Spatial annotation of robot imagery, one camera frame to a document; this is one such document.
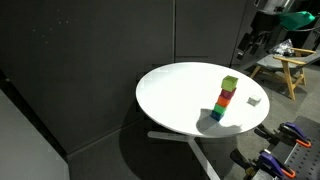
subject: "round white table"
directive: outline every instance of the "round white table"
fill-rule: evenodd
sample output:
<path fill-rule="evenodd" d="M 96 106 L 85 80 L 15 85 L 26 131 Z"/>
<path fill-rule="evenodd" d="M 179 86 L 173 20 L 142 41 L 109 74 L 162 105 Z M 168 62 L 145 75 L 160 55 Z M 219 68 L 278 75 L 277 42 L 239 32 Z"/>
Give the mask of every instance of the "round white table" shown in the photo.
<path fill-rule="evenodd" d="M 237 89 L 224 117 L 210 117 L 227 75 L 238 78 Z M 261 101 L 252 106 L 250 96 Z M 249 131 L 269 112 L 269 99 L 259 84 L 246 75 L 208 63 L 169 64 L 152 70 L 138 83 L 136 97 L 141 109 L 156 123 L 180 134 L 150 131 L 149 137 L 188 142 L 211 179 L 218 175 L 194 141 L 195 137 L 222 138 Z"/>

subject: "table base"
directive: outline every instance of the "table base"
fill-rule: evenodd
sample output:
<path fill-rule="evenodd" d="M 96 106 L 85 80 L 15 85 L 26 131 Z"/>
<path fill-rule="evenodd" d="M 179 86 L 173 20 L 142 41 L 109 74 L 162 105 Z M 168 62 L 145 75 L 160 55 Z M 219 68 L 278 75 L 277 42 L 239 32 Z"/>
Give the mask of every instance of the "table base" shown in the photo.
<path fill-rule="evenodd" d="M 197 159 L 199 160 L 200 164 L 202 165 L 204 171 L 208 174 L 209 178 L 211 180 L 220 180 L 218 174 L 213 169 L 213 167 L 209 163 L 208 159 L 203 154 L 200 147 L 198 146 L 198 144 L 194 140 L 195 137 L 173 134 L 173 133 L 155 132 L 155 131 L 149 131 L 148 137 L 155 138 L 155 139 L 187 142 L 189 144 L 189 146 L 191 147 L 193 153 L 196 155 Z"/>

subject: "blue block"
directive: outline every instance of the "blue block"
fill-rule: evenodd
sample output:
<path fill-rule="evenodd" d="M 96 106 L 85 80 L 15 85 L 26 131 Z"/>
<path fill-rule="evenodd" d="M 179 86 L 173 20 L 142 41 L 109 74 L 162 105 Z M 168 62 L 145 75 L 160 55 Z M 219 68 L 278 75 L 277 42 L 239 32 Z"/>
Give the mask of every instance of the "blue block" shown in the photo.
<path fill-rule="evenodd" d="M 210 115 L 213 119 L 217 120 L 218 122 L 220 121 L 221 118 L 223 118 L 224 113 L 223 114 L 219 114 L 216 111 L 212 111 L 211 115 Z"/>

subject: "purple block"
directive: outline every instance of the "purple block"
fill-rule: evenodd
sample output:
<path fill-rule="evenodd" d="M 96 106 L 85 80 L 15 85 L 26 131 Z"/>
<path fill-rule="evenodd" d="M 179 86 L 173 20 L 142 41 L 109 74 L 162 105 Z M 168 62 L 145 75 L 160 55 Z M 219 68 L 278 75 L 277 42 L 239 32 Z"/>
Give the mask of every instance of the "purple block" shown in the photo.
<path fill-rule="evenodd" d="M 222 89 L 220 96 L 224 97 L 225 99 L 230 100 L 233 97 L 234 92 L 236 91 L 236 89 L 237 88 L 234 88 L 234 90 L 232 92 L 229 92 L 229 91 L 226 91 L 226 90 Z"/>

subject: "small white cube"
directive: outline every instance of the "small white cube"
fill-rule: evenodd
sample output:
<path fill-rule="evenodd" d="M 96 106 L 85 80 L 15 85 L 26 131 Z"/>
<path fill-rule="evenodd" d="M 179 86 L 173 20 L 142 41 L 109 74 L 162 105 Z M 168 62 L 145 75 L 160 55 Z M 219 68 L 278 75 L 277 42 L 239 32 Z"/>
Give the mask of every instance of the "small white cube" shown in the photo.
<path fill-rule="evenodd" d="M 261 100 L 260 97 L 253 95 L 249 97 L 248 103 L 251 104 L 252 106 L 256 106 L 257 104 L 259 104 L 260 100 Z"/>

